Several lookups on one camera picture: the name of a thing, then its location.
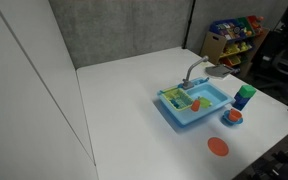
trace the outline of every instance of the white wall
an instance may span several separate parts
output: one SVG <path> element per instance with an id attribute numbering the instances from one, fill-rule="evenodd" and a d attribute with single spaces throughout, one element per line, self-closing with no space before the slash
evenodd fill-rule
<path id="1" fill-rule="evenodd" d="M 0 11 L 92 157 L 76 72 L 48 0 L 0 0 Z"/>
<path id="2" fill-rule="evenodd" d="M 96 168 L 0 17 L 0 180 L 97 180 Z"/>

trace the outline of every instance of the sink basin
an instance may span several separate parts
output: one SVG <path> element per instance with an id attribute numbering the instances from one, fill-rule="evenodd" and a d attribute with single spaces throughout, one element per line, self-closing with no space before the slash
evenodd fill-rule
<path id="1" fill-rule="evenodd" d="M 192 80 L 191 82 L 194 84 L 194 87 L 188 90 L 182 89 L 181 85 L 179 85 L 158 92 L 158 97 L 169 112 L 175 117 L 176 123 L 180 127 L 185 127 L 234 100 L 231 96 L 208 81 L 199 83 L 202 79 L 203 78 L 197 78 Z M 179 105 L 177 105 L 176 102 L 182 102 L 179 99 L 180 97 L 185 97 L 185 106 L 179 107 Z M 194 112 L 191 110 L 190 106 L 193 101 L 199 97 L 208 99 L 211 101 L 212 105 L 208 108 L 200 107 L 197 112 Z"/>

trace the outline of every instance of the faucet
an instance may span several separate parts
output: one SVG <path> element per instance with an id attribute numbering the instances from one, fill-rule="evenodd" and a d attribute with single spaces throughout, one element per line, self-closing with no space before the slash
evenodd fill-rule
<path id="1" fill-rule="evenodd" d="M 208 56 L 204 56 L 202 59 L 200 59 L 196 63 L 192 64 L 192 66 L 187 71 L 186 79 L 183 79 L 183 82 L 184 82 L 183 83 L 183 89 L 187 90 L 187 89 L 194 87 L 194 84 L 191 81 L 189 81 L 191 71 L 195 66 L 199 65 L 201 62 L 207 62 L 208 59 L 209 59 Z"/>

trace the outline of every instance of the white table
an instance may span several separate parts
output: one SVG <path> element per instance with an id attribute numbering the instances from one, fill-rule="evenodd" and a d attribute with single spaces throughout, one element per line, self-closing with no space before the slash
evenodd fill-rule
<path id="1" fill-rule="evenodd" d="M 178 128 L 161 106 L 157 91 L 182 82 L 200 57 L 173 48 L 78 70 L 100 180 L 231 179 L 288 134 L 287 106 L 257 91 L 243 109 L 243 124 L 220 122 L 224 110 Z M 203 63 L 191 79 L 205 77 Z M 210 82 L 234 97 L 239 79 Z M 209 151 L 211 137 L 230 152 Z"/>

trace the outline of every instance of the gray wall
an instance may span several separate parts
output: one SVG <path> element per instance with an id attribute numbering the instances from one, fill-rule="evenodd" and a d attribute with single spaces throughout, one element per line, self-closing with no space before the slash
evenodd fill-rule
<path id="1" fill-rule="evenodd" d="M 49 0 L 75 68 L 181 46 L 192 0 Z M 187 47 L 212 21 L 261 15 L 272 28 L 288 0 L 197 0 Z"/>

